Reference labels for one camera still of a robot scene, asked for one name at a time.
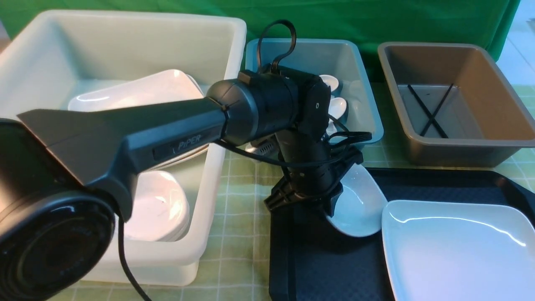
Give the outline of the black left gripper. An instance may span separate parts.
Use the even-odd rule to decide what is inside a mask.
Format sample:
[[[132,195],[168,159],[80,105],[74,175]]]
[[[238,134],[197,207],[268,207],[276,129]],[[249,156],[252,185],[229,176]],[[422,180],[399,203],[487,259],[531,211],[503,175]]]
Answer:
[[[342,131],[316,141],[293,130],[280,131],[275,136],[279,158],[285,166],[283,177],[264,200],[266,208],[274,212],[302,203],[333,217],[344,190],[342,177],[354,164],[363,162],[355,143],[364,141],[364,133]]]

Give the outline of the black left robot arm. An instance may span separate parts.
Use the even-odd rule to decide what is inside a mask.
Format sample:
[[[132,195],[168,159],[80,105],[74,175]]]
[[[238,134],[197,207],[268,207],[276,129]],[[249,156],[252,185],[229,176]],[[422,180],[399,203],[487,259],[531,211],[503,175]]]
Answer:
[[[273,211],[311,202],[334,213],[341,179],[363,162],[369,132],[326,135],[331,90],[317,75],[268,64],[216,82],[202,99],[78,112],[35,109],[1,119],[1,299],[45,301],[86,276],[118,230],[125,257],[138,175],[215,143],[281,166]]]

